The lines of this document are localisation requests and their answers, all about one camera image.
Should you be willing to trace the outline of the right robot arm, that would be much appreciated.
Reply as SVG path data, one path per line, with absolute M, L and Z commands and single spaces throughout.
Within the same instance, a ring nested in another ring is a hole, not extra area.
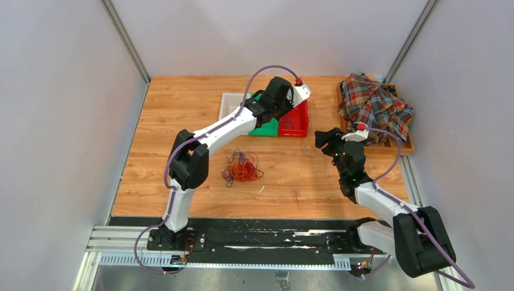
M 411 278 L 450 267 L 456 255 L 439 212 L 399 199 L 365 172 L 362 142 L 367 136 L 367 129 L 348 134 L 339 128 L 315 131 L 315 146 L 332 158 L 342 194 L 383 220 L 355 221 L 346 236 L 348 248 L 356 253 L 369 246 L 379 249 L 394 257 Z

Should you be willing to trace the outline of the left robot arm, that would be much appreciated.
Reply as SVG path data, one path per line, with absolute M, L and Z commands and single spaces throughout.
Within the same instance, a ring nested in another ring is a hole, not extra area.
M 300 79 L 291 84 L 274 77 L 256 99 L 244 93 L 239 106 L 214 124 L 195 132 L 180 131 L 175 139 L 164 170 L 164 185 L 170 196 L 162 221 L 162 242 L 170 250 L 185 244 L 182 231 L 188 224 L 188 213 L 196 189 L 209 175 L 209 159 L 235 138 L 275 119 L 279 120 L 311 97 L 311 89 Z

